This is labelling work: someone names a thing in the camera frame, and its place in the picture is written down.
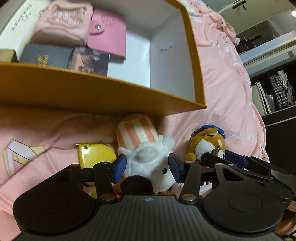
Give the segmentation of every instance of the blue cap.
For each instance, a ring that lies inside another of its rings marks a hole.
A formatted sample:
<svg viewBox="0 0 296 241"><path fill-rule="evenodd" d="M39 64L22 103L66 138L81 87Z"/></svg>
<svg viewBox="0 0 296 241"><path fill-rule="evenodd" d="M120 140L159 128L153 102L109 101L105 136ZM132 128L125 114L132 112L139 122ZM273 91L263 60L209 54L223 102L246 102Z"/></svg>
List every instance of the blue cap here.
<svg viewBox="0 0 296 241"><path fill-rule="evenodd" d="M209 128L217 128L218 133L223 137L223 139L225 139L224 130L222 130L221 128L214 126L214 125L204 125L200 128L200 131L204 131L205 129L209 129Z"/></svg>

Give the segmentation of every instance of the brown plush toy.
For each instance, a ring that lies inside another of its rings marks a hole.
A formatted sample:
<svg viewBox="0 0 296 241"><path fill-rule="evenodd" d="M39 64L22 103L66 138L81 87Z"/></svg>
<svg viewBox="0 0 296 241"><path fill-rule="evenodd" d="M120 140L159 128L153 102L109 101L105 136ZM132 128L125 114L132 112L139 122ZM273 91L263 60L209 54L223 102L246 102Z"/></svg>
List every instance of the brown plush toy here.
<svg viewBox="0 0 296 241"><path fill-rule="evenodd" d="M224 158L225 150L226 143L223 130L213 125L202 126L200 132L192 137L189 153L185 156L185 161L199 162L201 164L201 156L207 152Z"/></svg>

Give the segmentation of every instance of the black plush ear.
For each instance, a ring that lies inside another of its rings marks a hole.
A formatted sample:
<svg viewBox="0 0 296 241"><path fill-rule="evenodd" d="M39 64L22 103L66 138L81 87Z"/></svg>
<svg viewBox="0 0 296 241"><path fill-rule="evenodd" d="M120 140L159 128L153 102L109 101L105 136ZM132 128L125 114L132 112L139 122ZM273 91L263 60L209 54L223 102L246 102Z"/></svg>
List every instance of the black plush ear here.
<svg viewBox="0 0 296 241"><path fill-rule="evenodd" d="M126 195L153 195L151 182L140 175L127 177L121 184L120 189Z"/></svg>

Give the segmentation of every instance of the ribbed plastic surface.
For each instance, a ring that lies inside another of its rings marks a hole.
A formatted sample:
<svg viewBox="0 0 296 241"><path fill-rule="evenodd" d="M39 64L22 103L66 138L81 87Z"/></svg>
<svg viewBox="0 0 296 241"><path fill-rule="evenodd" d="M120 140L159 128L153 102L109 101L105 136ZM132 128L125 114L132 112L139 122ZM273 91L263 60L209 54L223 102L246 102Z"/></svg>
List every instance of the ribbed plastic surface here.
<svg viewBox="0 0 296 241"><path fill-rule="evenodd" d="M261 237L232 236L211 226L199 209L174 196L124 196L102 206L85 226L56 237L23 233L16 241L280 241L274 233Z"/></svg>

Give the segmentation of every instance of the white plush toy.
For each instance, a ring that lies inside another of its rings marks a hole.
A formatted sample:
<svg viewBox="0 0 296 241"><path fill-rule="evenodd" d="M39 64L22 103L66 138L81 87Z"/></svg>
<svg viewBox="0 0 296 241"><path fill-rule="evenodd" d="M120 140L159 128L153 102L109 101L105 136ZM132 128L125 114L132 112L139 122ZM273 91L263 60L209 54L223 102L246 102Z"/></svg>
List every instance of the white plush toy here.
<svg viewBox="0 0 296 241"><path fill-rule="evenodd" d="M147 178L154 193L171 188L175 179L168 167L168 156L173 153L174 140L158 135L147 115L132 114L124 118L116 129L118 155L127 156L123 177L140 175Z"/></svg>

